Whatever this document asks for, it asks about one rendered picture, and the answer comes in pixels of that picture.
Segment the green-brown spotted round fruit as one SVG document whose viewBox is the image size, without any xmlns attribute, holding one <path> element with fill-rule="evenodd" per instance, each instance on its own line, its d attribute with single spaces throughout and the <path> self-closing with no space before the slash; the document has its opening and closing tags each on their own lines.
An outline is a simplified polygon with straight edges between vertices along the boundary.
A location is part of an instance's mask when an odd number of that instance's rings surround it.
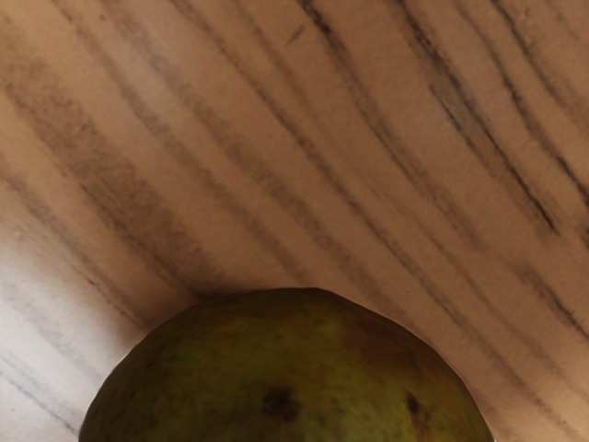
<svg viewBox="0 0 589 442">
<path fill-rule="evenodd" d="M 203 302 L 107 376 L 78 442 L 496 442 L 425 341 L 330 291 Z"/>
</svg>

